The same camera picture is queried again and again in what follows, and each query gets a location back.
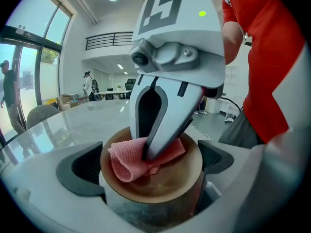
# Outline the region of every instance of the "red and white shirt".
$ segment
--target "red and white shirt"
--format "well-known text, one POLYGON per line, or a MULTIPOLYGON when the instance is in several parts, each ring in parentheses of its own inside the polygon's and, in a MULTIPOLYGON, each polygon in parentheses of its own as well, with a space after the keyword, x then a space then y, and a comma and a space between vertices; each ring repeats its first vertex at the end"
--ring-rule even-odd
POLYGON ((257 134, 268 142, 288 129, 272 92, 295 63, 305 38, 281 0, 223 0, 222 7, 224 23, 238 22, 252 36, 243 109, 257 134))

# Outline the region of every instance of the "gray shorts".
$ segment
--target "gray shorts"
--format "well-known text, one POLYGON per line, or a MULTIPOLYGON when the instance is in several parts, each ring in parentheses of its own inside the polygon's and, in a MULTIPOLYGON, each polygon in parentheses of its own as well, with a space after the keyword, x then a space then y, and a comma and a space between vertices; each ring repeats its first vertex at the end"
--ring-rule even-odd
POLYGON ((223 132, 218 142, 247 149, 251 149, 259 144, 264 144, 264 141, 250 125, 243 110, 223 132))

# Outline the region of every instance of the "black shirt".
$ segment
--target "black shirt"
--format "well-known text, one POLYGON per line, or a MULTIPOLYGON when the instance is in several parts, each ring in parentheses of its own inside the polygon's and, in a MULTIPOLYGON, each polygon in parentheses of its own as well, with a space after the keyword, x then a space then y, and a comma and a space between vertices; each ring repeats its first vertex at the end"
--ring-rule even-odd
POLYGON ((3 100, 5 101, 5 105, 7 108, 15 103, 14 81, 16 81, 14 71, 13 70, 7 71, 7 73, 4 75, 3 80, 3 91, 4 91, 3 100))

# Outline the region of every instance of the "man in black shirt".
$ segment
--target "man in black shirt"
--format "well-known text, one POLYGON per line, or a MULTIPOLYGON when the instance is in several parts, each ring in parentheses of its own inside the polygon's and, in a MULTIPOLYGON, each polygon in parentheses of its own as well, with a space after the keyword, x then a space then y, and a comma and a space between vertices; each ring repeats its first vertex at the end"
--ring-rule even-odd
POLYGON ((0 67, 2 73, 4 74, 4 97, 1 101, 1 108, 3 108, 3 103, 5 102, 13 129, 18 134, 22 134, 25 130, 18 122, 17 106, 19 104, 19 95, 15 73, 13 70, 9 70, 9 62, 7 60, 3 61, 0 64, 0 67))

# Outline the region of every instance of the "brown bowl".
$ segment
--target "brown bowl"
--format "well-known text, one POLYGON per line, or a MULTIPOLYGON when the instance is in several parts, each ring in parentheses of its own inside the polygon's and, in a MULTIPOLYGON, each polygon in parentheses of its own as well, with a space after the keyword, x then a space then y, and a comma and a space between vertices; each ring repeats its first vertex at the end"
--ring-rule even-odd
POLYGON ((131 140, 129 128, 112 136, 101 154, 101 170, 109 186, 121 196, 139 203, 164 203, 174 200, 189 191, 202 173, 202 155, 197 144, 185 133, 180 139, 186 153, 167 164, 161 165, 157 174, 140 177, 124 183, 115 175, 108 148, 112 143, 131 140))

